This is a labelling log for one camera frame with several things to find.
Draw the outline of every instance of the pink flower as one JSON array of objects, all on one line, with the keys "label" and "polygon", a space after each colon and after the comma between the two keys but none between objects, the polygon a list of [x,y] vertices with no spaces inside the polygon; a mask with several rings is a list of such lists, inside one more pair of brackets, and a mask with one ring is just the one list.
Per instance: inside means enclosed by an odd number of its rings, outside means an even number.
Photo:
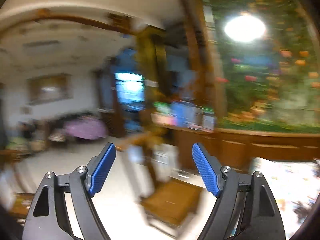
[{"label": "pink flower", "polygon": [[246,81],[253,81],[253,82],[257,81],[257,77],[254,77],[254,76],[245,76],[244,79]]},{"label": "pink flower", "polygon": [[232,62],[232,63],[241,63],[241,60],[236,59],[236,58],[232,58],[232,59],[231,59],[231,62]]},{"label": "pink flower", "polygon": [[216,81],[217,81],[217,82],[220,82],[220,83],[227,83],[227,82],[229,82],[228,79],[226,79],[226,78],[221,78],[221,77],[217,77],[217,78],[216,78]]}]

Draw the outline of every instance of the drawer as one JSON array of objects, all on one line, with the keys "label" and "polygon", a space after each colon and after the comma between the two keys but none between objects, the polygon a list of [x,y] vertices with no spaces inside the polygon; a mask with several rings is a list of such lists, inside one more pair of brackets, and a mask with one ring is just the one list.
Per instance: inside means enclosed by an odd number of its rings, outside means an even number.
[{"label": "drawer", "polygon": [[246,156],[247,145],[241,142],[222,140],[219,161],[222,165],[243,170],[249,166]]},{"label": "drawer", "polygon": [[301,148],[293,145],[250,144],[250,154],[253,158],[260,157],[271,161],[303,161]]},{"label": "drawer", "polygon": [[311,145],[303,145],[301,147],[302,155],[306,160],[312,160],[313,158],[320,159],[320,147]]},{"label": "drawer", "polygon": [[215,156],[217,158],[219,157],[218,143],[216,138],[202,136],[201,143],[210,155]]}]

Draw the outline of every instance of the air vent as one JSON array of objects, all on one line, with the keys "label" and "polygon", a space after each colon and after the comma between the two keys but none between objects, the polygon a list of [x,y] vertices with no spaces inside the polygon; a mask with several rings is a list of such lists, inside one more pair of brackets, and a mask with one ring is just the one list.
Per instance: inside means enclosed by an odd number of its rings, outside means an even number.
[{"label": "air vent", "polygon": [[79,56],[75,56],[75,55],[72,55],[71,58],[74,59],[74,60],[80,59]]},{"label": "air vent", "polygon": [[54,53],[61,50],[60,41],[34,41],[30,43],[23,44],[24,51],[27,55],[41,55]]},{"label": "air vent", "polygon": [[84,36],[78,36],[78,38],[79,38],[81,41],[88,41],[88,38],[87,38],[87,37],[84,37]]},{"label": "air vent", "polygon": [[23,46],[27,48],[34,48],[34,47],[48,46],[53,44],[60,44],[60,41],[33,41],[30,43],[25,43],[23,44]]},{"label": "air vent", "polygon": [[8,54],[6,49],[0,48],[0,53]]},{"label": "air vent", "polygon": [[52,23],[49,25],[50,30],[57,30],[59,28],[59,25],[56,23]]}]

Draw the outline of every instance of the wooden chair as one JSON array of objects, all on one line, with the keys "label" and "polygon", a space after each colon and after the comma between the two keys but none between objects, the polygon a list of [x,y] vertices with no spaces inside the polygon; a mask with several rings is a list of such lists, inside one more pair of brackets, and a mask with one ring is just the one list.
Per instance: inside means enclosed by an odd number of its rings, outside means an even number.
[{"label": "wooden chair", "polygon": [[[146,214],[147,222],[150,226],[155,227],[163,233],[173,238],[178,238],[183,231],[182,227],[188,224],[187,217],[196,214],[203,189],[174,178],[171,178],[167,182],[162,182],[157,179],[152,163],[152,142],[159,141],[157,137],[157,135],[148,131],[129,137],[116,148],[124,152],[130,144],[142,146],[145,157],[144,165],[148,168],[155,189],[148,197],[140,196],[140,204]],[[129,179],[132,180],[133,176],[133,174],[129,174]],[[157,227],[152,223],[153,219],[174,229],[175,234],[172,235]]]}]

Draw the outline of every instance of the wooden counter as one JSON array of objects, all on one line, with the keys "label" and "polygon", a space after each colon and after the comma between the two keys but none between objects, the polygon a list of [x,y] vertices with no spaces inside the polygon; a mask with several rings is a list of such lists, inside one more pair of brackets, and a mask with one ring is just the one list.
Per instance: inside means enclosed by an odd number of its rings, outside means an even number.
[{"label": "wooden counter", "polygon": [[202,143],[210,155],[223,165],[247,172],[251,160],[261,157],[272,161],[311,161],[320,158],[320,134],[278,133],[215,129],[212,133],[164,125],[174,130],[179,148],[178,161],[183,170],[196,170],[192,146]]}]

